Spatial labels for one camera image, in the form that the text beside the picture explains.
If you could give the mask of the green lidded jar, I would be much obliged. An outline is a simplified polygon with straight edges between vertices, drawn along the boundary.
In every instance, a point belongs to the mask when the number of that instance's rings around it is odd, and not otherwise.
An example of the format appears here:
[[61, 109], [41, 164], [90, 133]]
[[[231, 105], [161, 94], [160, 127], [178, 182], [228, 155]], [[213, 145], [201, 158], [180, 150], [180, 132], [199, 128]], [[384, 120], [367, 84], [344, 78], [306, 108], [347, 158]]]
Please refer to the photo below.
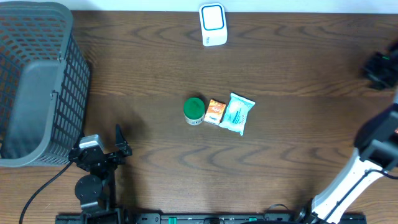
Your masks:
[[199, 125], [205, 117], [205, 104], [199, 98], [189, 98], [184, 103], [183, 113], [189, 125]]

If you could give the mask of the small orange snack packet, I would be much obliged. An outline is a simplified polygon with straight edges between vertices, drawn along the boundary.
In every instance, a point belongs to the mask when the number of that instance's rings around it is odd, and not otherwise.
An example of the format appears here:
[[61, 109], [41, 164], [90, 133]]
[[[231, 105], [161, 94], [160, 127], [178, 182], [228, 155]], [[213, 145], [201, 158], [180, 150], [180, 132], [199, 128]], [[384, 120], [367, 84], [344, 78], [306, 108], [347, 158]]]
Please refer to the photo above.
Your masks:
[[204, 121], [207, 123], [219, 125], [223, 117], [226, 104], [211, 99], [205, 113]]

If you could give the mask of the light blue tissue packet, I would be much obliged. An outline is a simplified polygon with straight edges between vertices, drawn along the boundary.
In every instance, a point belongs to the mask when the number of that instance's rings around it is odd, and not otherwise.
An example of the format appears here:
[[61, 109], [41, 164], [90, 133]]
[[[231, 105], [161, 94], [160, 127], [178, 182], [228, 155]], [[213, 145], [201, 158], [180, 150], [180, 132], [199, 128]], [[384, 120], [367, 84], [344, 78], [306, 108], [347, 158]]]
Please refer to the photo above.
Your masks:
[[235, 93], [231, 93], [230, 97], [219, 127], [237, 132], [242, 136], [248, 119], [248, 113], [256, 103]]

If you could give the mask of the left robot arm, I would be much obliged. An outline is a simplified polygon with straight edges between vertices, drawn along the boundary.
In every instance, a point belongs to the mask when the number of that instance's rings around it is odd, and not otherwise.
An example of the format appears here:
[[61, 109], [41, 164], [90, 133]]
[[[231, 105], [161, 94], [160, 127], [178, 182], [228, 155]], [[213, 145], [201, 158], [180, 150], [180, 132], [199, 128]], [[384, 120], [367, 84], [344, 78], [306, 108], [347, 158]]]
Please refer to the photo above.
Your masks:
[[69, 161], [87, 171], [75, 185], [82, 223], [129, 223], [129, 212], [116, 204], [116, 169], [126, 163], [132, 149], [116, 125], [115, 152], [105, 153], [99, 135], [82, 137], [69, 153]]

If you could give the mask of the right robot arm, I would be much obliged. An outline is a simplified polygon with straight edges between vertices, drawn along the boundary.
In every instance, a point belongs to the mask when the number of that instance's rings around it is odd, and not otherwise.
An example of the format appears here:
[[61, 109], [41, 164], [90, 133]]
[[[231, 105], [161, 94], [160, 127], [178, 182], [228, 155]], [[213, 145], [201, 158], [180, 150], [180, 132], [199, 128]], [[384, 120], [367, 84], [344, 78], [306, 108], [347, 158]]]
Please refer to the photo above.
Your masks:
[[[369, 87], [397, 88], [397, 43], [375, 52], [361, 68]], [[354, 139], [353, 155], [332, 183], [312, 198], [295, 218], [297, 223], [340, 223], [346, 209], [381, 177], [392, 179], [397, 167], [397, 101], [367, 121]]]

